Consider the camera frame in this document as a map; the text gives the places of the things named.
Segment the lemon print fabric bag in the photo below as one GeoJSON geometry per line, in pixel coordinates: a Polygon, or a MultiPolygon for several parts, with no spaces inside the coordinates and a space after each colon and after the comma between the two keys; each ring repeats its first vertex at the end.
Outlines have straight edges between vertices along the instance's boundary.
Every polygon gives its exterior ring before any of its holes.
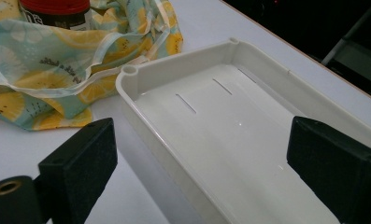
{"type": "Polygon", "coordinates": [[[181,51],[169,0],[83,1],[91,27],[70,30],[40,23],[21,0],[0,0],[0,120],[28,131],[82,127],[91,105],[115,94],[123,65],[181,51]]]}

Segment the dark jar with red lid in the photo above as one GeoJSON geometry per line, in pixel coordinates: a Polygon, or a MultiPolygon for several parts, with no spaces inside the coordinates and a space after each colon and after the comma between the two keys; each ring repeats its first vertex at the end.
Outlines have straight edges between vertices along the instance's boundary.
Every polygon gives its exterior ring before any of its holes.
{"type": "Polygon", "coordinates": [[[90,0],[19,0],[19,4],[31,23],[74,31],[92,29],[90,0]]]}

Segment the grey metal stand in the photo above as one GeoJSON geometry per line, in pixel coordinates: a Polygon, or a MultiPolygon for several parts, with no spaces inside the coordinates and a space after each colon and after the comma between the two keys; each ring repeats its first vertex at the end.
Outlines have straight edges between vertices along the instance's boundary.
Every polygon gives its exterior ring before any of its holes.
{"type": "Polygon", "coordinates": [[[371,6],[338,40],[321,64],[371,93],[371,6]]]}

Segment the white plastic tray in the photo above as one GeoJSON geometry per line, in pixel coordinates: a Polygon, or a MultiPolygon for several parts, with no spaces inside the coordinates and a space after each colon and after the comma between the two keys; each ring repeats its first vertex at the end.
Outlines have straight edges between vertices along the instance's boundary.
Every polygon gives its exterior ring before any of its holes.
{"type": "Polygon", "coordinates": [[[371,98],[309,58],[236,39],[140,65],[121,110],[208,224],[339,224],[287,163],[293,118],[371,147],[371,98]]]}

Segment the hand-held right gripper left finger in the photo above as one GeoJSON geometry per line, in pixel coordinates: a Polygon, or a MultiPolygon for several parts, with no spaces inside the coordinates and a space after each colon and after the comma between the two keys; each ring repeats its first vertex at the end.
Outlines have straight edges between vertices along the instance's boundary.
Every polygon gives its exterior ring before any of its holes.
{"type": "Polygon", "coordinates": [[[94,121],[38,164],[43,218],[84,224],[118,164],[114,121],[94,121]]]}

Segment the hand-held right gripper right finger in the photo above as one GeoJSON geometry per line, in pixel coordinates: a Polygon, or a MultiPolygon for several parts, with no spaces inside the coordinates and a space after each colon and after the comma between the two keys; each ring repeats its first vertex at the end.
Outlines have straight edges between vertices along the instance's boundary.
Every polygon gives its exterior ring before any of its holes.
{"type": "Polygon", "coordinates": [[[371,148],[332,128],[294,117],[287,162],[341,224],[371,224],[371,148]]]}

